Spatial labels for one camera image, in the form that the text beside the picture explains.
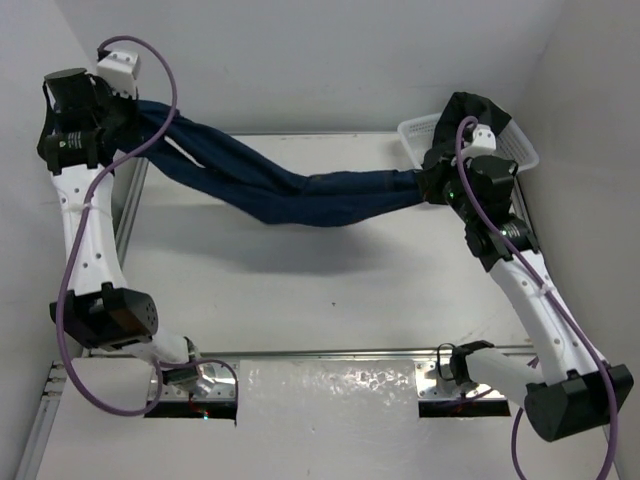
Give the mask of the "dark blue denim trousers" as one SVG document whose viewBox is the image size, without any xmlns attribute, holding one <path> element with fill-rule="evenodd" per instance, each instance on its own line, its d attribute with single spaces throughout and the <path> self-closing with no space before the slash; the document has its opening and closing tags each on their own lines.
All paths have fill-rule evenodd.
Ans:
<svg viewBox="0 0 640 480">
<path fill-rule="evenodd" d="M 240 209 L 267 225 L 329 228 L 423 202 L 414 170 L 300 175 L 226 133 L 194 122 L 166 104 L 141 100 L 139 131 L 149 140 L 171 122 L 145 157 L 166 177 Z"/>
</svg>

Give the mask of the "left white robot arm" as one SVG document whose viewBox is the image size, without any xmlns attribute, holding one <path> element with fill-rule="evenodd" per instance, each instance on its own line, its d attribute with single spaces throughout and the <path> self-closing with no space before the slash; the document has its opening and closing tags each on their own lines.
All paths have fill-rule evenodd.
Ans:
<svg viewBox="0 0 640 480">
<path fill-rule="evenodd" d="M 153 145 L 176 114 L 171 106 L 147 141 L 138 137 L 138 102 L 84 68 L 45 76 L 45 125 L 38 153 L 61 205 L 67 266 L 51 318 L 86 349 L 124 351 L 147 362 L 185 364 L 185 338 L 160 327 L 151 296 L 128 287 L 112 219 L 113 157 L 121 140 Z"/>
</svg>

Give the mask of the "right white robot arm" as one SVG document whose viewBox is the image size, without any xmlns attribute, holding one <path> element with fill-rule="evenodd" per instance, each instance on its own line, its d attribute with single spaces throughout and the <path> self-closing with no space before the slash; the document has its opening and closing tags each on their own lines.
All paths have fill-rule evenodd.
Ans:
<svg viewBox="0 0 640 480">
<path fill-rule="evenodd" d="M 450 153 L 427 154 L 423 162 L 425 200 L 450 206 L 463 221 L 469 250 L 509 299 L 539 359 L 538 369 L 530 370 L 490 342 L 474 341 L 453 348 L 440 377 L 459 388 L 480 383 L 497 389 L 552 442 L 612 424 L 634 380 L 625 365 L 610 365 L 572 329 L 535 234 L 511 211 L 517 171 L 515 161 L 493 155 L 469 158 L 462 168 Z"/>
</svg>

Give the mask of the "white plastic basket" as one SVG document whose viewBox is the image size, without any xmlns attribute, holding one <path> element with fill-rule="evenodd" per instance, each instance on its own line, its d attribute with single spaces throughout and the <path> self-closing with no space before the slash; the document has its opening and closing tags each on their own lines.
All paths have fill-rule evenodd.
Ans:
<svg viewBox="0 0 640 480">
<path fill-rule="evenodd" d="M 400 142 L 404 147 L 412 165 L 420 169 L 425 153 L 432 147 L 435 127 L 441 113 L 430 114 L 401 122 L 397 127 Z M 539 164 L 539 156 L 526 135 L 511 120 L 496 139 L 496 154 L 503 158 L 513 159 L 524 172 Z"/>
</svg>

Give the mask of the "aluminium table frame rail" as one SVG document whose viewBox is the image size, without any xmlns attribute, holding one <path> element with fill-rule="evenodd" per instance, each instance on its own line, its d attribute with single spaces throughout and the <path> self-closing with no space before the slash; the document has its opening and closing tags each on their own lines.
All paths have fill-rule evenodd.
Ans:
<svg viewBox="0 0 640 480">
<path fill-rule="evenodd" d="M 121 266 L 124 266 L 147 170 L 148 161 L 144 158 L 133 158 L 116 170 L 112 213 L 117 258 Z"/>
</svg>

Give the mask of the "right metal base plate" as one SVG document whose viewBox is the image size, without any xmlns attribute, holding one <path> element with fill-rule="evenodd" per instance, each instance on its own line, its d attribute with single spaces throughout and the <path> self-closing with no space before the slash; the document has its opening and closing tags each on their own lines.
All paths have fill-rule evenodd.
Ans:
<svg viewBox="0 0 640 480">
<path fill-rule="evenodd" d="M 449 380 L 450 376 L 447 361 L 443 361 L 441 366 L 437 365 L 434 357 L 416 361 L 414 379 L 418 399 L 431 402 L 505 400 L 501 393 L 486 384 L 459 386 L 454 380 Z"/>
</svg>

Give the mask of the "metal base plate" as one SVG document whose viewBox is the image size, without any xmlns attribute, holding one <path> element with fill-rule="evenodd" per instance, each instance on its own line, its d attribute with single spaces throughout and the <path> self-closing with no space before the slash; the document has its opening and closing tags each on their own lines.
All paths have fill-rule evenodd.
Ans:
<svg viewBox="0 0 640 480">
<path fill-rule="evenodd" d="M 205 363 L 196 367 L 164 369 L 162 381 L 152 375 L 148 389 L 148 400 L 161 391 L 162 401 L 194 402 L 235 401 L 237 381 L 235 371 L 225 365 Z"/>
<path fill-rule="evenodd" d="M 416 361 L 414 379 L 418 399 L 431 402 L 505 400 L 501 393 L 486 384 L 459 386 L 454 380 L 449 380 L 450 376 L 447 361 L 443 361 L 441 366 L 437 365 L 434 357 Z"/>
</svg>

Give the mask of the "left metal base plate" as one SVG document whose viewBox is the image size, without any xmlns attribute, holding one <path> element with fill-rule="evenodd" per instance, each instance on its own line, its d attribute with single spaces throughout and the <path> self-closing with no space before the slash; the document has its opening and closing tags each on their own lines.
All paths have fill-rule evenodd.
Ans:
<svg viewBox="0 0 640 480">
<path fill-rule="evenodd" d="M 196 367 L 164 369 L 162 381 L 152 375 L 148 389 L 148 400 L 161 391 L 162 401 L 194 402 L 235 401 L 237 381 L 235 371 L 225 365 L 205 363 Z"/>
</svg>

